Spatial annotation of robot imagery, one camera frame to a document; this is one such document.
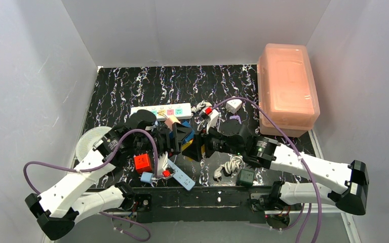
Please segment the blue cube socket adapter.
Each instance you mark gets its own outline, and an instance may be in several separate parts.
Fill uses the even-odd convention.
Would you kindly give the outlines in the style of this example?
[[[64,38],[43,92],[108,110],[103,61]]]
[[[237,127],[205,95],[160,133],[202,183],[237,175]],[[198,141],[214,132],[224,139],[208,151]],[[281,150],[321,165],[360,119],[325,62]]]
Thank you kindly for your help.
[[[170,141],[173,145],[178,145],[182,147],[189,140],[191,140],[191,135],[193,134],[193,129],[190,125],[186,126],[181,123],[172,124],[172,132],[170,133]]]

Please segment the small pink charger plug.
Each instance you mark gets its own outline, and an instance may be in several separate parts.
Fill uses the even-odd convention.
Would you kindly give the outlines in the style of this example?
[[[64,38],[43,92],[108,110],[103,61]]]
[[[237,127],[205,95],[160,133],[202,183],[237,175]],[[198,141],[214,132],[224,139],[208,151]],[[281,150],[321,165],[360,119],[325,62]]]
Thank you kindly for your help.
[[[173,131],[173,125],[174,125],[175,123],[178,123],[178,124],[179,124],[180,121],[177,119],[177,117],[175,117],[175,116],[173,116],[173,115],[168,116],[168,117],[166,118],[166,120],[165,120],[166,126],[167,126],[171,131]]]

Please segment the white power strip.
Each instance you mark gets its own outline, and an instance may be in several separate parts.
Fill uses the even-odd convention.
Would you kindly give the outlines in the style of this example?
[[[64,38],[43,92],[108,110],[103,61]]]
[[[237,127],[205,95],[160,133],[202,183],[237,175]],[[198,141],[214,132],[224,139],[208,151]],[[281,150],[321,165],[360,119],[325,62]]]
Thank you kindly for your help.
[[[177,104],[166,104],[166,105],[152,105],[152,106],[138,106],[132,107],[130,110],[130,116],[139,110],[151,111],[158,121],[164,121],[166,118],[159,115],[158,112],[162,112],[167,116],[175,116],[177,119],[191,119],[192,111],[190,103],[177,103]]]

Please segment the blue power strip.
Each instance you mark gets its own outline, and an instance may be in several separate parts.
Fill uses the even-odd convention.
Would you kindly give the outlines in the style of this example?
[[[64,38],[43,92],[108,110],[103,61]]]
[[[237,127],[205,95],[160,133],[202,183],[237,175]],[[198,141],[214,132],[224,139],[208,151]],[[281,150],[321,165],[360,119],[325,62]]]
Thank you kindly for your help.
[[[182,169],[176,166],[170,159],[167,161],[168,168],[173,170],[172,177],[187,191],[191,191],[195,186],[195,181],[189,177]]]

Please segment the red cube socket adapter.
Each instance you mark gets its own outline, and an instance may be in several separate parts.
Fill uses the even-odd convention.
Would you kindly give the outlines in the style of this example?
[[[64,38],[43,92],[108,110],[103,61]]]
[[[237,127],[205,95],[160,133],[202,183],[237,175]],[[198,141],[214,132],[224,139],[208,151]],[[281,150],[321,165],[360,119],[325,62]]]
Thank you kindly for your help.
[[[152,164],[148,153],[134,156],[134,165],[136,172],[141,175],[144,172],[152,171]]]

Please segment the green cube socket adapter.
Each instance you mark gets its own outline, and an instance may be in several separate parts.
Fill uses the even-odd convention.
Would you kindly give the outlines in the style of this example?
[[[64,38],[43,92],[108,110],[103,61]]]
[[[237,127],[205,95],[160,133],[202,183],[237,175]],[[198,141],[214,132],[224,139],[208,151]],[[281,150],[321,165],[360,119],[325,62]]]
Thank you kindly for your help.
[[[252,187],[254,183],[255,172],[252,170],[241,169],[238,172],[236,185],[243,187]]]

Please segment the white cube socket adapter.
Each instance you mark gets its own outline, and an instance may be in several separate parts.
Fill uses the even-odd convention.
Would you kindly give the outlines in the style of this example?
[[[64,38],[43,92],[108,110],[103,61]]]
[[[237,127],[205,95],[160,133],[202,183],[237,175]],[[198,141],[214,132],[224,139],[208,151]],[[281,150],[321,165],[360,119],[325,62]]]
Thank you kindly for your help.
[[[231,99],[226,102],[225,108],[228,112],[236,114],[242,107],[242,103],[243,102],[240,99]]]

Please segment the light blue charger plug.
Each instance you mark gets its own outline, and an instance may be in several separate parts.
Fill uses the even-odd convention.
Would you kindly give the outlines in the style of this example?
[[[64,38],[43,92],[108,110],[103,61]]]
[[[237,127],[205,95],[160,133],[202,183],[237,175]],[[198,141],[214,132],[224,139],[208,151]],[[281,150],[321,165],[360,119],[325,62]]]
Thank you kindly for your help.
[[[150,172],[143,172],[140,177],[143,183],[151,184],[154,181],[154,174]]]

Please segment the yellow cube socket adapter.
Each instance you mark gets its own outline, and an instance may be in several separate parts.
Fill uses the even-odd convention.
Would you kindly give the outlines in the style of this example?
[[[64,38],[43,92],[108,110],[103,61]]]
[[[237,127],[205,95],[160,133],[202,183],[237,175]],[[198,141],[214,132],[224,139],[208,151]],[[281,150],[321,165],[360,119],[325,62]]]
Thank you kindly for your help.
[[[193,139],[189,140],[185,144],[181,146],[181,154],[184,156],[186,160],[193,161]]]

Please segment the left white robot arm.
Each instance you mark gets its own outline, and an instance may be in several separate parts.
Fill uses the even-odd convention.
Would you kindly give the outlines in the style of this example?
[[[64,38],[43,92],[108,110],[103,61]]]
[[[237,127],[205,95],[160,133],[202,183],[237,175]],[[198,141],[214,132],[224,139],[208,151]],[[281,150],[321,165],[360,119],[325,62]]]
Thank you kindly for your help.
[[[83,219],[106,210],[124,206],[133,210],[137,207],[135,192],[126,182],[91,195],[85,192],[128,160],[148,183],[171,178],[175,169],[168,159],[182,151],[192,134],[190,125],[173,116],[161,124],[153,112],[139,110],[96,139],[78,165],[66,169],[55,185],[43,192],[34,189],[25,203],[50,240],[64,237]]]

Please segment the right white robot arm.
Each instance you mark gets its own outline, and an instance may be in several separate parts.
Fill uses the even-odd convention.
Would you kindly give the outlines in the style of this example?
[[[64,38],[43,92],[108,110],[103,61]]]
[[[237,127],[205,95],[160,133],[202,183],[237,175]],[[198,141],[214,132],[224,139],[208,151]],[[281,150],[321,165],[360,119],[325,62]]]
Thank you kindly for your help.
[[[182,154],[201,161],[215,152],[239,155],[254,168],[311,179],[310,183],[274,182],[265,200],[269,204],[322,203],[352,215],[366,214],[369,177],[362,161],[336,163],[304,154],[277,140],[255,135],[235,119],[225,121],[218,129],[195,133]]]

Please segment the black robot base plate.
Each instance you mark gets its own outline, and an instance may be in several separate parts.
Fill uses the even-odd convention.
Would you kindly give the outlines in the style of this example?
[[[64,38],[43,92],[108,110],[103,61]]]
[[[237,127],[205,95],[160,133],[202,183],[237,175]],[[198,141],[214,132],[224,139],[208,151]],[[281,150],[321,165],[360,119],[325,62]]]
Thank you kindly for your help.
[[[282,207],[268,204],[270,186],[137,187],[129,205],[112,213],[134,213],[137,222],[221,222],[265,223],[266,214],[284,213]]]

